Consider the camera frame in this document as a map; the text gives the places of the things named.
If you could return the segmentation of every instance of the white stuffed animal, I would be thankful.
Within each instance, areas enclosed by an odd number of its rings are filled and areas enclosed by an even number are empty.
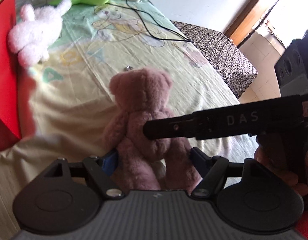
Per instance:
[[[12,53],[18,53],[21,66],[27,68],[40,60],[48,60],[47,48],[60,36],[62,16],[71,5],[71,0],[62,0],[56,8],[44,6],[34,10],[31,4],[22,6],[20,16],[23,21],[8,34],[8,46]]]

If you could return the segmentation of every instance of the circular pad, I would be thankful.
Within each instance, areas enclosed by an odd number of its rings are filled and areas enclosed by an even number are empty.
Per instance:
[[[100,206],[97,194],[69,180],[29,184],[14,200],[13,212],[22,229],[57,235],[86,225]]]
[[[253,184],[240,182],[225,188],[216,202],[230,225],[262,234],[288,230],[299,220],[304,207],[302,198],[288,186],[271,185],[261,179]]]
[[[256,211],[270,211],[280,205],[279,197],[271,192],[253,191],[244,196],[246,206]]]
[[[57,212],[67,208],[72,203],[72,200],[71,194],[65,191],[53,190],[39,195],[35,204],[43,211]]]

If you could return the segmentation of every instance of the tile floor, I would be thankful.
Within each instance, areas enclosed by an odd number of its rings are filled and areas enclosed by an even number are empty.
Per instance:
[[[258,33],[254,33],[241,47],[241,52],[256,68],[258,75],[239,101],[248,103],[280,97],[274,65],[280,53]]]

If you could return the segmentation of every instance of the window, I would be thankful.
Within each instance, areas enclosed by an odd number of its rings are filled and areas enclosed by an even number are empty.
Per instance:
[[[264,25],[287,48],[308,30],[308,0],[279,0]]]

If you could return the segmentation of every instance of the cartoon print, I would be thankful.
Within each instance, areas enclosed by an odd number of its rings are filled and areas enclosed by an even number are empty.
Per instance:
[[[70,49],[60,55],[60,59],[64,66],[83,62],[82,56],[76,49]]]
[[[86,54],[95,57],[100,62],[104,61],[104,53],[99,40],[94,40],[87,48]]]
[[[201,67],[208,63],[207,59],[201,53],[199,53],[197,50],[190,49],[186,43],[183,44],[185,50],[181,49],[175,42],[172,42],[172,46],[179,48],[183,52],[184,58],[189,61],[192,67]]]
[[[125,41],[134,36],[152,47],[164,46],[164,41],[152,38],[145,29],[140,18],[128,15],[123,8],[106,4],[95,8],[94,13],[100,17],[92,24],[98,30],[98,35],[103,41]],[[152,23],[145,23],[149,31],[156,37],[164,38],[162,32]]]
[[[27,69],[27,74],[30,76],[30,77],[35,77],[37,75],[37,72],[35,71],[35,69],[33,67],[29,67]]]
[[[62,81],[64,78],[61,74],[57,73],[54,69],[48,67],[44,70],[42,80],[45,83],[49,83],[54,80]]]

